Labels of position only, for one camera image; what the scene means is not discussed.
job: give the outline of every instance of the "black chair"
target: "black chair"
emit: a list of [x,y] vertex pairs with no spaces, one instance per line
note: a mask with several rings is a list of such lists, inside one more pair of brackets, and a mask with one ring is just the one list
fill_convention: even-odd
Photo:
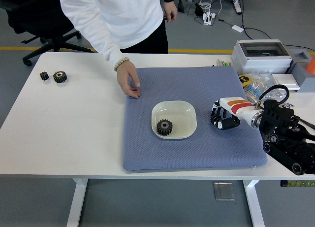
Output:
[[74,36],[78,39],[82,36],[78,31],[64,36],[73,30],[74,26],[64,15],[59,0],[0,0],[0,8],[6,10],[9,25],[16,33],[29,32],[35,35],[22,43],[27,44],[37,38],[40,38],[42,43],[48,43],[22,58],[27,66],[32,64],[30,58],[52,49],[54,52],[60,48],[92,52],[90,49],[66,42]]

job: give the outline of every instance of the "table leg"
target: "table leg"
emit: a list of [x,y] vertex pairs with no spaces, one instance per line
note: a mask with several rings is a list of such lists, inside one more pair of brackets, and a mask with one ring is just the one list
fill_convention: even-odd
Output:
[[237,14],[242,14],[241,6],[238,0],[234,1],[234,8]]
[[258,182],[259,180],[243,180],[247,203],[250,208],[252,225],[254,227],[264,227],[265,223],[261,214],[260,205],[255,189],[255,184],[257,184]]
[[67,227],[78,227],[88,179],[73,179],[75,187]]

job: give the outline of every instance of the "metal gear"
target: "metal gear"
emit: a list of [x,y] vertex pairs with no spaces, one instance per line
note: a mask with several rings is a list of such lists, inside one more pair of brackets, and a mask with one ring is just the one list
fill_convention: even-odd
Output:
[[42,80],[47,80],[47,79],[49,79],[49,76],[48,76],[48,73],[47,72],[41,72],[40,74],[39,74],[39,76],[41,77],[41,79]]
[[56,83],[63,83],[65,80],[67,80],[67,75],[63,71],[58,71],[54,73],[54,80]]
[[169,120],[161,120],[157,124],[157,132],[163,136],[168,136],[173,131],[173,124]]

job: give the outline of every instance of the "white bowl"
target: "white bowl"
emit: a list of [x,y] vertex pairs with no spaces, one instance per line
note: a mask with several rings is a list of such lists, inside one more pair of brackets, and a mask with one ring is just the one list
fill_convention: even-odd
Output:
[[[157,124],[160,120],[172,122],[173,131],[167,135],[158,133]],[[152,130],[163,139],[182,139],[191,136],[197,128],[197,118],[194,107],[186,101],[163,101],[152,110]]]

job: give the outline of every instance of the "blue mat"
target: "blue mat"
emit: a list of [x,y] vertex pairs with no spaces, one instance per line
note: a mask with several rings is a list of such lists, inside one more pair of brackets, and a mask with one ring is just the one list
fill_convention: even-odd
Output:
[[[231,130],[210,123],[221,97],[246,98],[234,68],[139,68],[141,97],[127,97],[123,140],[126,171],[147,169],[233,168],[264,165],[259,131],[245,121]],[[151,128],[151,113],[162,101],[183,100],[196,111],[197,129],[188,138],[166,140]]]

